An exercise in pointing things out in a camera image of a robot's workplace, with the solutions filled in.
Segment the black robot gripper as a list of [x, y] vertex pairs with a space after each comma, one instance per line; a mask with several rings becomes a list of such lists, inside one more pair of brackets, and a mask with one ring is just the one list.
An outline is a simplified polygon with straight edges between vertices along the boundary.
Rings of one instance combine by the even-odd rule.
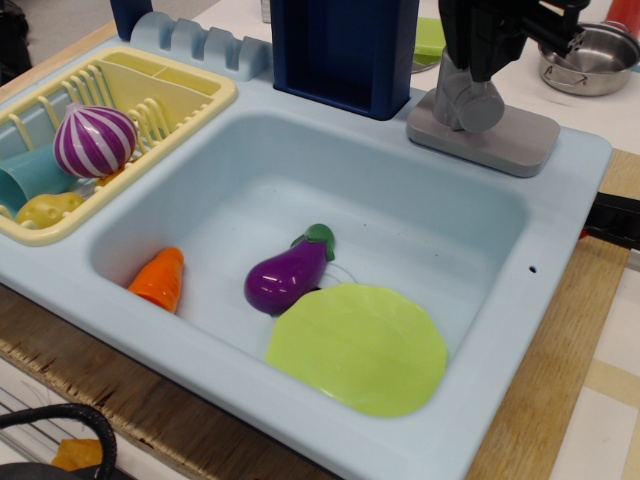
[[518, 60], [528, 39], [564, 57], [584, 36], [587, 1], [465, 1], [438, 3], [448, 56], [475, 82]]

